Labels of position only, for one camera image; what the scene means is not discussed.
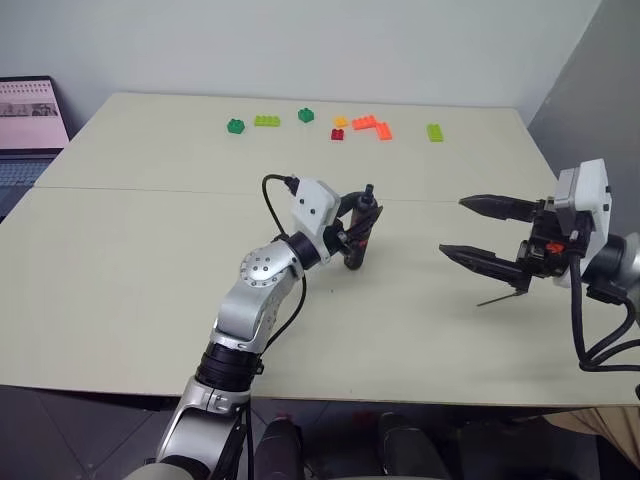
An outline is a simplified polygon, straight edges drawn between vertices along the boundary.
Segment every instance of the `red lego brick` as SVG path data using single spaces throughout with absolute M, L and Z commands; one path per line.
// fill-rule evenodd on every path
M 331 130 L 331 140 L 344 140 L 344 130 L 341 128 Z
M 351 126 L 354 130 L 362 130 L 364 128 L 374 128 L 376 126 L 376 117 L 373 115 L 367 115 L 366 117 L 354 118 L 351 122 Z
M 386 122 L 376 124 L 376 132 L 380 140 L 391 140 L 391 138 L 393 138 L 391 136 L 391 129 Z

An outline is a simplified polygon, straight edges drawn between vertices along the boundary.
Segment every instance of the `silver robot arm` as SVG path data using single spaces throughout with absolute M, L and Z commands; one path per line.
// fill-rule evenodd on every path
M 328 263 L 338 251 L 350 266 L 347 259 L 353 250 L 366 245 L 382 210 L 372 186 L 341 198 L 322 182 L 288 178 L 294 180 L 289 188 L 295 194 L 297 232 L 245 256 L 238 280 L 222 300 L 196 374 L 165 430 L 157 463 L 136 470 L 128 480 L 235 478 L 248 433 L 242 417 L 250 405 L 253 378 L 262 373 L 261 355 L 282 300 L 305 270 Z M 352 228 L 344 231 L 338 217 L 350 210 Z M 360 220 L 357 225 L 354 217 Z

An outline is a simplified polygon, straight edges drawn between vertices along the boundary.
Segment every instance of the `laptop keyboard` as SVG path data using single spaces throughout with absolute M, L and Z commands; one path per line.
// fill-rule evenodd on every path
M 0 161 L 0 187 L 33 185 L 50 162 L 2 162 Z

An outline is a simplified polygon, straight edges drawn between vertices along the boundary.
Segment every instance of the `laptop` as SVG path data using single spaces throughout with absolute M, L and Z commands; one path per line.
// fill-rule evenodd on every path
M 0 222 L 68 143 L 51 77 L 0 78 Z

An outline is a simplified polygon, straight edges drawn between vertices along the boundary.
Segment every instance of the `laptop screen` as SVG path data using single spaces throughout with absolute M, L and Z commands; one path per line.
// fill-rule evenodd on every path
M 0 153 L 63 149 L 68 143 L 50 78 L 0 78 Z

